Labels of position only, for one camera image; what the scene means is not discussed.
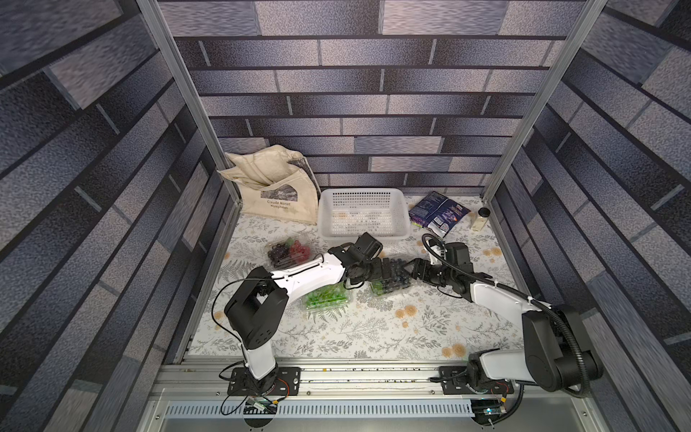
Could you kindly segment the green grape bunch front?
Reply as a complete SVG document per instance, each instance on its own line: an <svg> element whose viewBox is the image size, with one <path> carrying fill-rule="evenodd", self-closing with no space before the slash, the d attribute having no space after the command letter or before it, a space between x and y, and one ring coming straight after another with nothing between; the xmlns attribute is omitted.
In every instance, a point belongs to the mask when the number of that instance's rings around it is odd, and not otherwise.
<svg viewBox="0 0 691 432"><path fill-rule="evenodd" d="M324 293L310 293L305 297L305 308L308 311L321 309L329 304L329 295Z"/></svg>

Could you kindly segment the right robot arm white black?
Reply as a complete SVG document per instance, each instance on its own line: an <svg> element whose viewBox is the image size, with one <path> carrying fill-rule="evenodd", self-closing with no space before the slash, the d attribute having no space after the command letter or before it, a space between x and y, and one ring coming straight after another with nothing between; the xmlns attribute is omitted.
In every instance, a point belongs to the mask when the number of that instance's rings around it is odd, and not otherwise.
<svg viewBox="0 0 691 432"><path fill-rule="evenodd" d="M426 234L422 244L429 257L406 264L411 278L444 295L482 306L522 332L521 349L473 353L455 379L474 390L514 381L576 398L590 395L592 382L604 375L605 366L574 308L540 301L475 271L464 243L445 243Z"/></svg>

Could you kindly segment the left aluminium frame post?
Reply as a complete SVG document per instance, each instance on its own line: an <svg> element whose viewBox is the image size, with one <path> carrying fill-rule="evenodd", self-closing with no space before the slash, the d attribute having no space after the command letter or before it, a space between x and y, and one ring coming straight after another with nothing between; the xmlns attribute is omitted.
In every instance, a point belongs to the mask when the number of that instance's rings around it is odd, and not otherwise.
<svg viewBox="0 0 691 432"><path fill-rule="evenodd" d="M225 157L218 137L212 128L211 120L203 107L201 98L185 66L185 61L177 48L175 39L167 26L158 2L153 0L137 0L136 3L142 13L144 22L147 27L149 27L150 33L154 41L156 41L161 55L165 63L167 63L173 79L176 81L178 89L190 110L198 130L201 133L204 144L212 155L214 164L219 170L229 169L229 161Z"/></svg>

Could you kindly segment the right aluminium frame post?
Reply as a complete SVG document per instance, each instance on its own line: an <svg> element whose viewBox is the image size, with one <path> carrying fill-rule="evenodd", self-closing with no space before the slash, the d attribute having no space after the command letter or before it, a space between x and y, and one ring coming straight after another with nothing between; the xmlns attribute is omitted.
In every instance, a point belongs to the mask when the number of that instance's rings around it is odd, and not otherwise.
<svg viewBox="0 0 691 432"><path fill-rule="evenodd" d="M528 139L537 119L541 115L543 109L545 109L545 106L554 94L557 86L560 84L570 64L572 64L573 59L578 54L579 49L592 30L597 18L602 14L606 3L606 0L590 0L584 5L572 31L557 55L554 64L549 68L545 79L534 96L527 114L520 121L518 127L516 127L514 135L500 158L500 162L498 162L498 165L492 172L489 178L489 185L483 190L482 201L485 205L489 206L491 204L493 197L500 188L500 184L504 181L507 172L509 172L509 168L513 164L518 151Z"/></svg>

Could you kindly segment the black grape bunch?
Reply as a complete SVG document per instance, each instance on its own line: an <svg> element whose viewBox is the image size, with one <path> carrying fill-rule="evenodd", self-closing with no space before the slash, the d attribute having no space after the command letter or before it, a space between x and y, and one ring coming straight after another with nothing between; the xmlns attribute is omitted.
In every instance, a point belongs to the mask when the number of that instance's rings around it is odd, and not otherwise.
<svg viewBox="0 0 691 432"><path fill-rule="evenodd" d="M375 296L397 293L410 287L410 282L375 281L371 282L371 292Z"/></svg>
<svg viewBox="0 0 691 432"><path fill-rule="evenodd" d="M381 261L381 289L385 292L397 291L410 287L411 277L404 268L407 262L403 259L384 258Z"/></svg>

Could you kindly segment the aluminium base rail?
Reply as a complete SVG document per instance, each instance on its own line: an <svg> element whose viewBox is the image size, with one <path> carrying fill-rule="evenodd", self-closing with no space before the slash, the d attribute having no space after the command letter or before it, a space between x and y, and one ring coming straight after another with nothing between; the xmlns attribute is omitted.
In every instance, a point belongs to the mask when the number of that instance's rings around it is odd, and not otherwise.
<svg viewBox="0 0 691 432"><path fill-rule="evenodd" d="M499 416L532 398L588 408L561 392L499 381L471 386L462 367L444 362L283 359L278 378L258 396L239 362L200 357L165 365L155 379L140 430L161 430L174 419L227 419L252 428L279 419L471 419Z"/></svg>

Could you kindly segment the white plastic basket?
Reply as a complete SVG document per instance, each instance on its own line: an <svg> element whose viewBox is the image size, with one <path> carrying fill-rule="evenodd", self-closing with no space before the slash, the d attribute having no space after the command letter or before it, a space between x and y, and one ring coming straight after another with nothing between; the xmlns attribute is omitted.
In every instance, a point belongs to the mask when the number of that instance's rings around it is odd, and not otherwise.
<svg viewBox="0 0 691 432"><path fill-rule="evenodd" d="M321 194L318 234L329 243L368 233L382 243L411 235L406 197L395 188L331 188Z"/></svg>

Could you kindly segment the small black-capped bottle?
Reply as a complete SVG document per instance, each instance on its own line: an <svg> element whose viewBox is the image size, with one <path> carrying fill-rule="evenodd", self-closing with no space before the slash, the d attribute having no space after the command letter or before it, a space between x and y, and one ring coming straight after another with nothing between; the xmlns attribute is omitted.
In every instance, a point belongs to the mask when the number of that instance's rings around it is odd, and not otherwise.
<svg viewBox="0 0 691 432"><path fill-rule="evenodd" d="M489 221L489 216L491 216L491 210L489 208L480 208L476 213L475 219L473 220L471 230L476 232L483 230Z"/></svg>

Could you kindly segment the dark purple grape bunch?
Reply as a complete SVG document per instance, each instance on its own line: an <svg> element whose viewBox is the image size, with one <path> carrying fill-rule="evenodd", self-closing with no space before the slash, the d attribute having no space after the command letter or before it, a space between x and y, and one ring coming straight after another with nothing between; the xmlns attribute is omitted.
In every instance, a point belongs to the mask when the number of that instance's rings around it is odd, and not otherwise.
<svg viewBox="0 0 691 432"><path fill-rule="evenodd" d="M273 245L268 251L267 256L274 269L288 268L293 264L293 261L289 258L289 248L290 246L286 243L278 243Z"/></svg>

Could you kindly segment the red grape bunch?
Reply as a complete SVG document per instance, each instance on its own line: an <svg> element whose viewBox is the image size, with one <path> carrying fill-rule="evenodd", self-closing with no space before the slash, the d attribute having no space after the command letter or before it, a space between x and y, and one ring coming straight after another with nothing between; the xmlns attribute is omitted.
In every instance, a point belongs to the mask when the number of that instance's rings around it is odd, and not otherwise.
<svg viewBox="0 0 691 432"><path fill-rule="evenodd" d="M309 246L302 245L299 240L296 240L289 248L289 258L295 264L302 264L307 262L311 257L311 249Z"/></svg>

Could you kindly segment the beige canvas tote bag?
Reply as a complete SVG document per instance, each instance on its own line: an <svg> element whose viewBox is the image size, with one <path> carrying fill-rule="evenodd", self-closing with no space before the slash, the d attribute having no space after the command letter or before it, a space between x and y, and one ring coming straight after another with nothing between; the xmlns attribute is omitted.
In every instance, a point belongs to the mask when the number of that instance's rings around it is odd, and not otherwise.
<svg viewBox="0 0 691 432"><path fill-rule="evenodd" d="M239 189L242 212L315 225L321 190L302 153L275 145L249 155L228 153L220 175Z"/></svg>

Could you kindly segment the green grape bunch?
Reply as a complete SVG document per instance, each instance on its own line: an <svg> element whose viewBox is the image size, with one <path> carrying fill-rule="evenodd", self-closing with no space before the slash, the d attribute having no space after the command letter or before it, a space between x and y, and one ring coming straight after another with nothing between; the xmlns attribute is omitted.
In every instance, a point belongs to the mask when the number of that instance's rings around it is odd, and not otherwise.
<svg viewBox="0 0 691 432"><path fill-rule="evenodd" d="M305 297L305 308L308 311L321 309L329 304L329 295L324 293L310 293Z"/></svg>
<svg viewBox="0 0 691 432"><path fill-rule="evenodd" d="M349 291L344 286L329 286L325 288L323 293L329 295L329 304L325 307L340 306L350 302Z"/></svg>

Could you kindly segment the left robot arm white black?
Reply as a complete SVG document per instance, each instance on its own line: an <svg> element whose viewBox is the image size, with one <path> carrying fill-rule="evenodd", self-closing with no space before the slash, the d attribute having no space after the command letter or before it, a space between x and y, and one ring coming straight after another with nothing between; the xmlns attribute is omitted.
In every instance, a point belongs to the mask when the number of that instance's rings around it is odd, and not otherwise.
<svg viewBox="0 0 691 432"><path fill-rule="evenodd" d="M364 233L353 243L330 248L315 259L284 270L259 266L241 280L224 307L229 333L239 340L244 359L241 383L233 378L229 390L251 395L269 394L280 383L272 339L286 308L314 291L344 283L348 288L392 277L392 266L380 259L383 244Z"/></svg>

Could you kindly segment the aluminium frame post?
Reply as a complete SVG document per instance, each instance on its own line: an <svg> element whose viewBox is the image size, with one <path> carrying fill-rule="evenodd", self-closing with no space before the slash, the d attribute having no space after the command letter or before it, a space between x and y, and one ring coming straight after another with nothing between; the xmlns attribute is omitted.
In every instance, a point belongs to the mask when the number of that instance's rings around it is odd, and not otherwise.
<svg viewBox="0 0 691 432"><path fill-rule="evenodd" d="M560 84L570 64L572 64L573 59L578 54L579 49L592 30L597 18L602 14L606 3L606 0L590 0L584 5L572 31L557 55L554 64L549 68L545 79L534 96L527 114L520 121L518 127L516 127L514 135L500 158L500 162L498 162L498 165L492 172L489 178L489 185L483 190L482 201L485 205L489 206L491 204L493 197L500 188L500 184L504 181L507 172L509 172L509 168L513 164L518 151L528 139L537 119L541 115L543 109L545 109L545 106L554 94L557 86Z"/></svg>
<svg viewBox="0 0 691 432"><path fill-rule="evenodd" d="M212 128L211 120L203 107L201 98L185 66L185 61L177 48L175 39L167 26L158 2L153 0L137 0L136 3L142 13L144 22L147 27L149 27L150 33L154 41L156 41L161 55L165 63L167 63L173 79L176 81L178 89L190 110L198 130L201 133L204 144L212 155L214 164L219 170L229 169L229 161L225 157L218 137Z"/></svg>

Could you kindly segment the dark blue snack bag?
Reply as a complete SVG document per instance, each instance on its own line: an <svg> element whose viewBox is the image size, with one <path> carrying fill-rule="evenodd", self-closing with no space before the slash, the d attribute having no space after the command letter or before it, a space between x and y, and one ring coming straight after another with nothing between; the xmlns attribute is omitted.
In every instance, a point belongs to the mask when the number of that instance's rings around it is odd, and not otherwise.
<svg viewBox="0 0 691 432"><path fill-rule="evenodd" d="M468 208L438 192L430 192L408 211L414 225L442 239L469 213Z"/></svg>

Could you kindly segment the clear clamshell container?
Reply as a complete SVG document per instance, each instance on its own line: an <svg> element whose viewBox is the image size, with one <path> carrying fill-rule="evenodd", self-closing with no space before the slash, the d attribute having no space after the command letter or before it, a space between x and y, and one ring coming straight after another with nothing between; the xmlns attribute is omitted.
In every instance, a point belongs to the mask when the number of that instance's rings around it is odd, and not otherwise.
<svg viewBox="0 0 691 432"><path fill-rule="evenodd" d="M285 270L310 261L314 257L313 252L308 237L291 236L265 246L266 264L270 270Z"/></svg>
<svg viewBox="0 0 691 432"><path fill-rule="evenodd" d="M370 284L371 293L383 296L409 288L411 276L406 270L406 264L408 262L405 259L385 257L381 261L381 278Z"/></svg>
<svg viewBox="0 0 691 432"><path fill-rule="evenodd" d="M350 294L343 283L323 286L304 297L307 311L321 311L339 308L350 302Z"/></svg>

